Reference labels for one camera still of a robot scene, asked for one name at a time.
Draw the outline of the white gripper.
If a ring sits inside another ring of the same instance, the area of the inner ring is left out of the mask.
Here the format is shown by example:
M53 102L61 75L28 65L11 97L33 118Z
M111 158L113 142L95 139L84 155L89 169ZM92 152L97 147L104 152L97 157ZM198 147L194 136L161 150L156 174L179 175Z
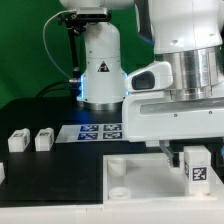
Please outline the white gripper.
M131 142L160 141L171 167L179 167L179 153L165 140L224 136L224 97L169 101L164 91L130 94L123 102L122 123Z

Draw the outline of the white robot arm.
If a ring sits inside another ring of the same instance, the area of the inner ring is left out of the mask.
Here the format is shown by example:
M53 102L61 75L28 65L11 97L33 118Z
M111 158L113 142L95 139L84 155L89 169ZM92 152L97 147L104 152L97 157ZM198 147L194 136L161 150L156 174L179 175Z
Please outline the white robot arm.
M124 81L125 137L179 158L173 140L224 135L224 0L60 0L78 15L134 6L139 34L154 44L154 62Z

